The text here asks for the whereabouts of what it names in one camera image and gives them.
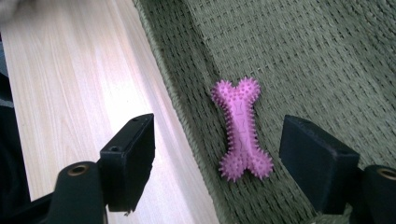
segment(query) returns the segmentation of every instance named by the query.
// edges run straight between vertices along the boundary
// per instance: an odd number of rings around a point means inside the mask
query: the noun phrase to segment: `bone-shaped toy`
[[[253,103],[260,86],[253,78],[242,79],[237,87],[220,81],[212,90],[212,100],[225,111],[229,151],[220,162],[221,176],[235,180],[249,169],[259,179],[273,171],[272,159],[259,147],[254,124]]]

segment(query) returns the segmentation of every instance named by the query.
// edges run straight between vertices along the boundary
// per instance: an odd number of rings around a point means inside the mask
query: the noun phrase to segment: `wood grain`
[[[32,200],[154,113],[151,178],[135,213],[109,223],[218,223],[131,0],[25,1],[0,29]]]

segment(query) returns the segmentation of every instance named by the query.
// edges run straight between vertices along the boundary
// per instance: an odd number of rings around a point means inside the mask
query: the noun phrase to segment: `green mat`
[[[395,2],[386,0],[134,0],[174,109],[221,223],[347,223],[323,216],[279,157],[286,114],[310,119],[361,154],[396,167]],[[214,84],[255,77],[255,119],[275,172],[236,184]]]

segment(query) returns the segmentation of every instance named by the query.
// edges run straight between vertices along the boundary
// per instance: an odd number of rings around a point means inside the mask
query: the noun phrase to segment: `carpet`
[[[220,223],[347,223],[317,214],[278,157],[286,114],[310,119],[369,164],[396,167],[396,10],[369,0],[134,0],[151,50]],[[221,80],[254,77],[260,146],[275,171],[236,183],[219,174],[227,151]]]

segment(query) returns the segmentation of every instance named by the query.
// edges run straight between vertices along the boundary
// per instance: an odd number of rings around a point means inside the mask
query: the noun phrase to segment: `toy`
[[[253,103],[259,95],[257,80],[247,77],[237,87],[222,80],[212,90],[212,100],[225,111],[229,151],[219,170],[228,181],[235,182],[245,169],[259,179],[273,171],[272,159],[259,148],[254,124]]]

